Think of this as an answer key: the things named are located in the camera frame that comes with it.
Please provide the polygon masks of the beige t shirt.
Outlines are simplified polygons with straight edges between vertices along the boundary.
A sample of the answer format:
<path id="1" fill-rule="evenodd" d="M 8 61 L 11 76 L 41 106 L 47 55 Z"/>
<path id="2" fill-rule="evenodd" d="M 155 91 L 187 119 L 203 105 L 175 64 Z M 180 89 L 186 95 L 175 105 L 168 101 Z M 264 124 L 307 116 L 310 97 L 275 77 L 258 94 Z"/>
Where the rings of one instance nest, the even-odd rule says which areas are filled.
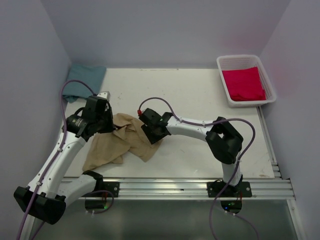
<path id="1" fill-rule="evenodd" d="M 97 133 L 82 170 L 92 171 L 106 164 L 122 164 L 123 155 L 132 153 L 143 162 L 149 161 L 162 144 L 162 140 L 151 144 L 142 130 L 143 122 L 125 113 L 113 116 L 116 129 L 111 133 Z"/>

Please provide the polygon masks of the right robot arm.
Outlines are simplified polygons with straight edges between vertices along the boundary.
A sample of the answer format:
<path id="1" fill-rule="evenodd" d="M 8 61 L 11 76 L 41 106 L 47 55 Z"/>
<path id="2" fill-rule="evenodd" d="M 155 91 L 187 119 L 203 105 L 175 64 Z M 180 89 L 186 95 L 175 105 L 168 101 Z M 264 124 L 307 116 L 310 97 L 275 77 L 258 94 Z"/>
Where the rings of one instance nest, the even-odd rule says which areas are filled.
<path id="1" fill-rule="evenodd" d="M 143 122 L 141 129 L 152 145 L 171 135 L 206 142 L 215 159 L 221 162 L 223 192 L 232 197 L 241 190 L 243 174 L 236 164 L 244 139 L 229 122 L 210 126 L 206 122 L 191 123 L 181 118 L 176 119 L 171 112 L 159 115 L 150 108 L 139 109 L 137 114 L 139 120 Z"/>

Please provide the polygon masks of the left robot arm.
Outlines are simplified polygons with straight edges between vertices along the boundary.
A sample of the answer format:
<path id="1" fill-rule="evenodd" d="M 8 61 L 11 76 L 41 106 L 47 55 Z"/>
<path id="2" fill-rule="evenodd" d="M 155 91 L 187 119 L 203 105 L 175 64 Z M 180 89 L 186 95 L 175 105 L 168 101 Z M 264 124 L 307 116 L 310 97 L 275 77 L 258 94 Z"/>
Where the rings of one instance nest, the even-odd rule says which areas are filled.
<path id="1" fill-rule="evenodd" d="M 96 197 L 106 191 L 103 176 L 90 170 L 84 171 L 66 187 L 60 184 L 89 138 L 96 133 L 111 133 L 115 129 L 109 99 L 108 91 L 92 95 L 80 109 L 81 115 L 74 113 L 66 119 L 57 145 L 37 176 L 26 187 L 17 187 L 13 194 L 23 212 L 54 225 L 67 206 L 78 198 L 89 193 Z"/>

